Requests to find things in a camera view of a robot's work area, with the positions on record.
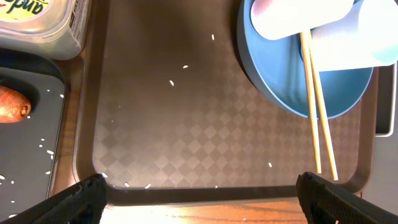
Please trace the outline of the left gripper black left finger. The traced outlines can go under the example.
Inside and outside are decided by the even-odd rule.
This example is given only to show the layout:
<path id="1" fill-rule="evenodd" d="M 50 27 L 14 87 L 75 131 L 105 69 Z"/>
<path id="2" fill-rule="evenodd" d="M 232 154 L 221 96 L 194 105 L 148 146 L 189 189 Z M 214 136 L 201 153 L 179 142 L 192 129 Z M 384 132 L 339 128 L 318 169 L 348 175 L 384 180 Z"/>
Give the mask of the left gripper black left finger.
<path id="1" fill-rule="evenodd" d="M 99 224 L 108 203 L 105 178 L 93 174 L 2 224 Z"/>

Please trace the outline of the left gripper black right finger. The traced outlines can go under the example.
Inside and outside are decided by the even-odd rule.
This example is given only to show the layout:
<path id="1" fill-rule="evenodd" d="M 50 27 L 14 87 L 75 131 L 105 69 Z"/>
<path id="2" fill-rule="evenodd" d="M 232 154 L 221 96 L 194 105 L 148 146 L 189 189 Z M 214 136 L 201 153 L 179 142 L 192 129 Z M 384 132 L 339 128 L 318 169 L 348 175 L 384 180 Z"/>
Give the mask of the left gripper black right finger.
<path id="1" fill-rule="evenodd" d="M 308 223 L 397 223 L 397 215 L 375 206 L 314 173 L 296 181 L 299 204 Z"/>

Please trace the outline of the orange carrot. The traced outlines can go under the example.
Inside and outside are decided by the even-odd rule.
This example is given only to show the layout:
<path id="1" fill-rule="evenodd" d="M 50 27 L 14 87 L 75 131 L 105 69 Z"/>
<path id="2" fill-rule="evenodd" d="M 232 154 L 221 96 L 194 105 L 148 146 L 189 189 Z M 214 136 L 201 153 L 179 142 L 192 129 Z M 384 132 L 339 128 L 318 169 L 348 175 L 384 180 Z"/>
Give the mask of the orange carrot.
<path id="1" fill-rule="evenodd" d="M 1 86 L 1 123 L 16 123 L 25 119 L 32 106 L 22 93 Z"/>

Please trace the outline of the pink plastic cup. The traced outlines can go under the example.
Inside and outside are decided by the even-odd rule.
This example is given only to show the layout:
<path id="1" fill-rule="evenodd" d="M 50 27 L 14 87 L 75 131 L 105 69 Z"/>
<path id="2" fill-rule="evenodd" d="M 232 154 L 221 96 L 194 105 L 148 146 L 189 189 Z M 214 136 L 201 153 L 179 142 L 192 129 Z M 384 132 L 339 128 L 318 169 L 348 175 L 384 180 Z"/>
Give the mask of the pink plastic cup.
<path id="1" fill-rule="evenodd" d="M 265 39 L 278 40 L 342 19 L 353 0 L 254 0 L 252 25 Z"/>

